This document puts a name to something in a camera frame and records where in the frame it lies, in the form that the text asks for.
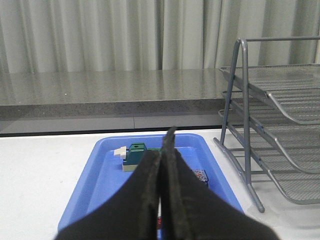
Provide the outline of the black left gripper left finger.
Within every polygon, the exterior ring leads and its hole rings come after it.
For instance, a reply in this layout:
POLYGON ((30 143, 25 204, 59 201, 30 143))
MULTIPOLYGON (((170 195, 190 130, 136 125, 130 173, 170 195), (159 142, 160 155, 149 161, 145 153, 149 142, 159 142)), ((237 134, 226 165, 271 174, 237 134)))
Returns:
POLYGON ((108 201, 64 228, 56 239, 157 239, 160 160, 158 151, 147 151, 129 179, 108 201))

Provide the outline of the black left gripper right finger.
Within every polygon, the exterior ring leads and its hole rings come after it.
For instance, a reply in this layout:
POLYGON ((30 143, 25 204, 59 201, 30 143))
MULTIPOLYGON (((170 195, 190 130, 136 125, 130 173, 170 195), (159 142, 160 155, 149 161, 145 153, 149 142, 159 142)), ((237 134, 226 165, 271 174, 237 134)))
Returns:
POLYGON ((268 226, 241 213, 205 186, 175 149, 175 127, 163 138, 160 160, 164 240, 276 240, 268 226))

